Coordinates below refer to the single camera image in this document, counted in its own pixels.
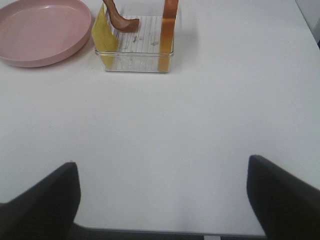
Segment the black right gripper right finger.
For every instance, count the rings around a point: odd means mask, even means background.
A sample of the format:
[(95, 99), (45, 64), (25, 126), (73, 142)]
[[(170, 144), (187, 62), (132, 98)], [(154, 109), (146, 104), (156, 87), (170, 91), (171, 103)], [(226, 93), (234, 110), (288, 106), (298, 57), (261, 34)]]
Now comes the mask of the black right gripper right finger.
[(320, 191), (260, 155), (248, 160), (246, 192), (269, 240), (318, 240)]

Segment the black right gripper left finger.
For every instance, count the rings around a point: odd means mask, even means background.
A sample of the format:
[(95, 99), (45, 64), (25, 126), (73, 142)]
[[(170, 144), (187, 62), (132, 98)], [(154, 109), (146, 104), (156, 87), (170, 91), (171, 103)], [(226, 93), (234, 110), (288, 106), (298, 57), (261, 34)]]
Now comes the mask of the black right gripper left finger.
[(81, 199), (76, 163), (67, 162), (0, 206), (2, 240), (64, 240)]

